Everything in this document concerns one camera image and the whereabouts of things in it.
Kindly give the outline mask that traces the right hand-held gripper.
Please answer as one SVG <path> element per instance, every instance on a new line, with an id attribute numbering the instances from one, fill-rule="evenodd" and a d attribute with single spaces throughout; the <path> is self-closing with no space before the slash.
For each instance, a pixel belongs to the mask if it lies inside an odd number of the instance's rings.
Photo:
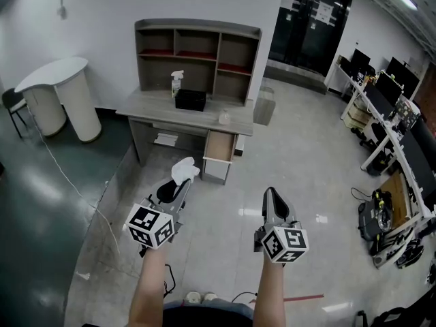
<path id="1" fill-rule="evenodd" d="M 293 204 L 279 190 L 268 187 L 264 192 L 262 216 L 264 223 L 254 233 L 255 253 L 264 252 L 272 263 L 292 263 L 308 252 L 307 231 L 297 220 Z"/>

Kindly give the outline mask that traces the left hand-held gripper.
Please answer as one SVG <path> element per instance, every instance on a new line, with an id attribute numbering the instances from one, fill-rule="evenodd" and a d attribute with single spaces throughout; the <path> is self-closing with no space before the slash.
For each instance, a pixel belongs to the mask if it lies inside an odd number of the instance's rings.
<path id="1" fill-rule="evenodd" d="M 144 256 L 148 249 L 158 249 L 166 242 L 172 242 L 183 224 L 181 212 L 185 207 L 185 198 L 191 187 L 191 179 L 180 185 L 174 180 L 161 185 L 156 192 L 159 203 L 170 205 L 167 213 L 159 204 L 134 204 L 125 221 L 125 227 L 133 241 L 140 245 L 139 254 Z"/>

